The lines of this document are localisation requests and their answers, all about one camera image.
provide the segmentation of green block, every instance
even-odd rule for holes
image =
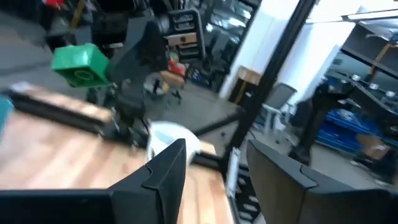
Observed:
[[[97,87],[110,84],[108,65],[109,59],[95,44],[85,44],[55,49],[52,70],[72,87]]]

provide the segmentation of table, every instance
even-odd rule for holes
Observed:
[[[27,94],[70,110],[109,119],[111,112],[43,88]],[[212,144],[203,151],[215,153]],[[15,111],[0,140],[0,189],[107,188],[144,164],[145,151],[108,142],[84,132],[30,114]],[[178,224],[233,223],[219,172],[190,165]]]

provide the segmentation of red object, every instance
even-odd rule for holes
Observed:
[[[169,60],[169,71],[177,75],[185,76],[185,66],[181,63],[176,63],[174,60]]]
[[[45,0],[44,4],[46,6],[59,7],[63,5],[63,0]]]

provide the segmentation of black pole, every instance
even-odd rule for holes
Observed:
[[[200,129],[198,129],[196,131],[193,131],[193,133],[197,137],[199,137],[199,136],[204,135],[206,133],[209,133],[209,132],[215,131],[215,130],[217,130],[219,128],[222,128],[223,126],[226,126],[227,124],[231,124],[232,122],[239,121],[242,118],[242,116],[244,116],[244,115],[245,115],[245,111],[242,110],[242,109],[238,109],[235,113],[227,116],[226,118],[222,119],[221,121],[217,121],[215,123],[211,123],[208,126],[205,126],[205,127],[200,128]]]
[[[266,70],[264,71],[260,82],[254,92],[254,96],[245,107],[246,116],[239,120],[239,125],[233,134],[231,141],[226,147],[223,155],[222,171],[226,174],[228,170],[228,162],[231,151],[234,147],[239,148],[249,132],[259,110],[265,99],[274,86],[279,70],[282,68],[286,57],[292,49],[297,37],[299,36],[302,27],[305,24],[308,16],[311,13],[317,0],[300,0],[286,25],[286,28],[277,44],[277,47],[272,54]]]

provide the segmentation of teal object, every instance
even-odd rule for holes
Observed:
[[[95,44],[66,46],[55,49],[52,70],[72,87],[110,85],[106,78],[109,59]]]
[[[14,105],[8,98],[0,96],[0,134],[4,131],[6,121],[14,111]]]

